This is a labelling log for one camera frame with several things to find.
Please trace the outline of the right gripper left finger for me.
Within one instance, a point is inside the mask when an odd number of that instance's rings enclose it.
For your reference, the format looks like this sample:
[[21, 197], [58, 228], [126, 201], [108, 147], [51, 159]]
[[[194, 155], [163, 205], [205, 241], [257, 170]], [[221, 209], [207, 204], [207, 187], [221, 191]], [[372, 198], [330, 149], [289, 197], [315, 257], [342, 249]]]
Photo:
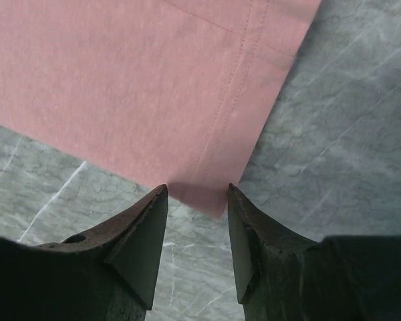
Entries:
[[151, 310], [168, 213], [160, 185], [61, 243], [0, 237], [0, 320], [143, 320]]

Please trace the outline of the pink printed t shirt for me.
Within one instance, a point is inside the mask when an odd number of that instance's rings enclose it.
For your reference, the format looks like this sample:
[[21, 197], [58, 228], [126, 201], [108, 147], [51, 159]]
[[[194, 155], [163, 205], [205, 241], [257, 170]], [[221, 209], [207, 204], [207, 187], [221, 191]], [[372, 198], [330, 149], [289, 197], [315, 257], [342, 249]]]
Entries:
[[0, 125], [220, 217], [318, 1], [0, 1]]

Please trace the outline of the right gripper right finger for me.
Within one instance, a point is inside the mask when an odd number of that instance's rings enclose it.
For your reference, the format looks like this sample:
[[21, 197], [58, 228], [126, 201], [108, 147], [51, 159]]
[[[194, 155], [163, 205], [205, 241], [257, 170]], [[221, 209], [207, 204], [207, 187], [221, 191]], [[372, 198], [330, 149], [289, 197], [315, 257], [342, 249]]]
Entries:
[[310, 240], [234, 185], [229, 236], [246, 320], [401, 320], [401, 235]]

